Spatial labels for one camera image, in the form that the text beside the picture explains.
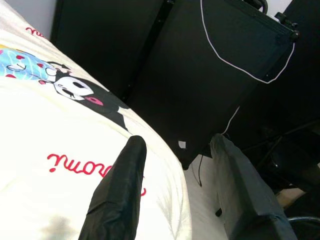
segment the bed sheet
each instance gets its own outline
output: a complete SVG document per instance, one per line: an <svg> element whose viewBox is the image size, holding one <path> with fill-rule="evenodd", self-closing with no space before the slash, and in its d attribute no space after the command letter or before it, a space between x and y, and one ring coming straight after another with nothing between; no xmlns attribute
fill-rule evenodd
<svg viewBox="0 0 320 240"><path fill-rule="evenodd" d="M147 145L135 239L191 239L170 148L3 0L0 102L0 239L78 239L95 188L133 135Z"/></svg>

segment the white cable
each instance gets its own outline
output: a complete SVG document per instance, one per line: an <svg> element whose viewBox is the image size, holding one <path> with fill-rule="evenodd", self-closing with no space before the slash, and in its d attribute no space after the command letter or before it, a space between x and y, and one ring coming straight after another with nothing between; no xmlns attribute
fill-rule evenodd
<svg viewBox="0 0 320 240"><path fill-rule="evenodd" d="M296 45L295 43L292 44L292 51L291 51L291 53L290 53L290 55L289 55L289 57L288 57L285 65L284 65L284 67L283 67L282 70L278 73L278 75L277 75L275 78L271 79L270 81L263 81L263 80L255 77L255 76L253 76L251 73L247 72L246 70L244 70L244 69L242 69L242 68L240 68L240 67L238 67L238 66L233 65L232 63L228 62L227 60L224 60L222 57L219 56L217 50L215 49L215 47L213 46L213 44L212 44L211 41L210 41L209 34L208 34L208 31L207 31L207 27L206 27L206 24L205 24L204 10L203 10L203 0L200 0L200 7L201 7L202 24L203 24L203 28L204 28L204 31L205 31L206 39L208 40L208 42L209 42L211 48L213 49L213 51L215 52L216 56L217 56L221 61L223 61L224 63L226 63L226 64L228 64L228 65L230 65L230 66L232 66L232 67L234 67L235 69L240 70L241 72L244 72L245 74L249 75L249 76L252 77L253 79L255 79L255 80L257 80L257 81L259 81L259 82L261 82L261 83L264 83L264 84L270 84L270 83L272 83L273 81L275 81L275 80L282 74L282 72L286 69L286 67L287 67L287 65L288 65L288 63L289 63L289 61L290 61L290 59L291 59L291 56L292 56L292 54L293 54L294 51L295 51L295 45Z"/></svg>
<svg viewBox="0 0 320 240"><path fill-rule="evenodd" d="M235 117L235 115L237 114L238 110L239 110L240 106L238 106L238 108L235 110L234 114L232 115L232 117L230 118L228 125L226 126L225 130L223 133L221 133L221 135L225 134L228 131L228 128L230 126L230 123L232 121L232 119Z"/></svg>

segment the kuromi character print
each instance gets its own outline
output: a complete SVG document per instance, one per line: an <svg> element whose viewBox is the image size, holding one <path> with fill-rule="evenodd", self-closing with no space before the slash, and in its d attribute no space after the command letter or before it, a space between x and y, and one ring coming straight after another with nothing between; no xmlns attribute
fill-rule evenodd
<svg viewBox="0 0 320 240"><path fill-rule="evenodd" d="M119 107L128 109L111 92L82 78L71 76L71 69L64 64L43 61L24 51L0 45L0 76L19 80L38 81L52 84L54 90L73 101L103 115L127 130Z"/></svg>

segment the electrical cord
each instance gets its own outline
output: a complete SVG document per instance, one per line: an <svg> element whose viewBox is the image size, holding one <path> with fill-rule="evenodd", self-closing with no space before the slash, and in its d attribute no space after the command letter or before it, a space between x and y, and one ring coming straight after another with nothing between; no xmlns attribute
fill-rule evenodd
<svg viewBox="0 0 320 240"><path fill-rule="evenodd" d="M200 187L202 187L202 182L201 182L201 178L200 178L200 167L201 167L203 158L204 158L204 156L202 155L201 160L200 160L200 164L199 164L199 168L198 168L198 178L199 178L199 186Z"/></svg>
<svg viewBox="0 0 320 240"><path fill-rule="evenodd" d="M237 112L239 111L239 108L240 108L240 106L238 106L238 108L235 110L235 112L234 112L234 114L232 115L232 117L229 119L228 125L226 126L224 132L221 133L221 135L224 135L224 134L228 131L229 126L230 126L230 123L231 123L232 119L234 119L234 117L235 117L235 115L237 114Z"/></svg>
<svg viewBox="0 0 320 240"><path fill-rule="evenodd" d="M296 46L295 43L292 44L292 51L291 51L291 53L290 53L290 55L289 55L289 57L288 57L285 65L284 65L284 67L283 67L282 70L277 74L277 76L276 76L275 78L271 79L270 81L261 80L261 79L255 77L255 76L253 76L253 75L252 75L251 73L249 73L248 71L246 71L246 70L244 70L244 69L242 69L242 68L240 68L240 67L238 67L238 66L236 66L236 65L233 65L231 62L228 62L227 60L223 59L223 58L218 54L217 50L215 49L215 47L213 46L212 42L210 41L210 37L209 37L208 31L207 31L207 27L206 27L206 24L205 24L204 9L203 9L203 0L200 0L200 8L201 8L202 25L203 25L204 32L205 32L205 35L206 35L206 39L207 39L207 41L209 42L209 44L210 44L211 48L213 49L214 53L216 54L216 56L217 56L221 61L223 61L224 63L230 65L231 67L234 67L235 69L238 69L239 71L247 74L248 76L252 77L253 79L255 79L255 80L257 80L257 81L259 81L259 82L261 82L261 83L264 83L264 84L270 84L270 83L272 83L273 81L277 80L277 78L278 78L278 77L282 74L282 72L287 68L288 63L289 63L289 61L290 61L290 59L291 59L291 57L292 57L292 54L293 54L294 51L295 51L295 46Z"/></svg>
<svg viewBox="0 0 320 240"><path fill-rule="evenodd" d="M201 178L200 178L200 167L201 167L203 158L204 158L204 156L202 155L201 160L200 160L200 164L199 164L199 168L198 168L198 178L199 178L199 181L197 180L197 177L196 177L196 174L195 174L195 171L194 171L194 166L193 166L193 164L191 163L191 168L192 168L192 173L193 173L194 179L196 180L196 182L198 183L198 185L199 185L200 187L202 187L202 182L201 182Z"/></svg>

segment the white wall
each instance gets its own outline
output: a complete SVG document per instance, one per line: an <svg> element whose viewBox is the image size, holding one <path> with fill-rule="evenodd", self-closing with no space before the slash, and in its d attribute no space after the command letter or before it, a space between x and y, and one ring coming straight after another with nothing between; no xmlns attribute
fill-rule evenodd
<svg viewBox="0 0 320 240"><path fill-rule="evenodd" d="M268 3L268 15L275 16L277 12L283 13L293 0L266 0Z"/></svg>
<svg viewBox="0 0 320 240"><path fill-rule="evenodd" d="M31 26L50 39L57 0L5 0Z"/></svg>

